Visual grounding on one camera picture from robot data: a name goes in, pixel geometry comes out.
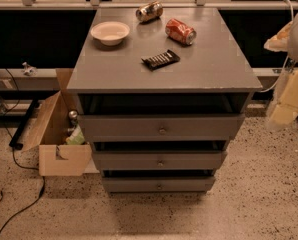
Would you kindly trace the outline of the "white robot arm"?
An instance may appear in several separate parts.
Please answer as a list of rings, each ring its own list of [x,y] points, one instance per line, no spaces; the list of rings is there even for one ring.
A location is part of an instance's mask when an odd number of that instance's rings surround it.
[[[268,39],[264,48],[273,52],[286,52],[292,63],[298,63],[298,13],[276,35]],[[273,100],[266,112],[269,130],[288,127],[298,117],[298,67],[284,62],[276,84]]]

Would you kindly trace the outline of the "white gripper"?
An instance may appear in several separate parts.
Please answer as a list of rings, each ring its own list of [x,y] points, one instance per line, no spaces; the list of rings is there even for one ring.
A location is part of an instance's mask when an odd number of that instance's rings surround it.
[[[288,127],[298,117],[298,69],[283,71],[274,92],[274,105],[266,114],[266,127],[278,131]]]

